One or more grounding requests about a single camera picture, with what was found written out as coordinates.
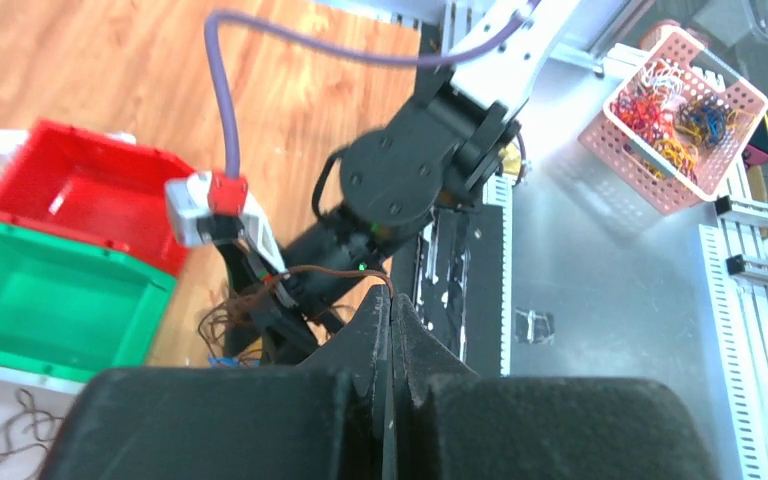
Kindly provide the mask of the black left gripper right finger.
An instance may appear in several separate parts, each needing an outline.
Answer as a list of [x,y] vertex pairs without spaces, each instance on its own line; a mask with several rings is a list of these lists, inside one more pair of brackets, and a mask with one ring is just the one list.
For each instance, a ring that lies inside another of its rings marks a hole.
[[713,479],[681,399],[651,379],[482,377],[391,305],[402,479]]

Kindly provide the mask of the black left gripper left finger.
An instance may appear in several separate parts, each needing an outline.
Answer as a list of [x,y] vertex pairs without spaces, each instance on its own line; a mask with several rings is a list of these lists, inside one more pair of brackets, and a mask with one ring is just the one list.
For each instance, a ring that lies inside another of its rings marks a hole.
[[76,398],[44,479],[387,479],[391,296],[296,366],[108,369]]

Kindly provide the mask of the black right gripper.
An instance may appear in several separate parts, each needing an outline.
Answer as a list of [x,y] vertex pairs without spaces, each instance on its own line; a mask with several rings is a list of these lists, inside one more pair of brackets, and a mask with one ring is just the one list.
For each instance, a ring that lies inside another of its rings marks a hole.
[[321,327],[326,336],[346,324],[346,305],[287,306],[280,295],[284,287],[299,291],[292,278],[275,277],[260,258],[246,247],[231,243],[217,247],[226,267],[228,286],[214,307],[214,359],[233,365],[296,365],[322,342],[311,329]]

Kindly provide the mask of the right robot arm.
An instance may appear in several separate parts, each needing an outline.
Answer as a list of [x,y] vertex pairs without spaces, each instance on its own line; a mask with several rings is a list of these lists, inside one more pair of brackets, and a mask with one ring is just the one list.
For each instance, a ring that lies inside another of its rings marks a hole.
[[397,59],[397,66],[429,69],[429,78],[384,126],[329,155],[318,184],[337,169],[341,200],[323,211],[314,190],[314,223],[283,247],[253,210],[218,45],[220,24],[248,16],[211,14],[205,36],[226,165],[208,187],[208,223],[224,237],[219,251],[231,289],[206,333],[221,342],[223,356],[245,357],[259,343],[265,362],[300,362],[319,347],[312,326],[338,333],[339,301],[363,280],[384,278],[386,260],[435,209],[472,208],[503,148],[519,137],[517,114],[577,8],[575,1],[498,1],[449,53]]

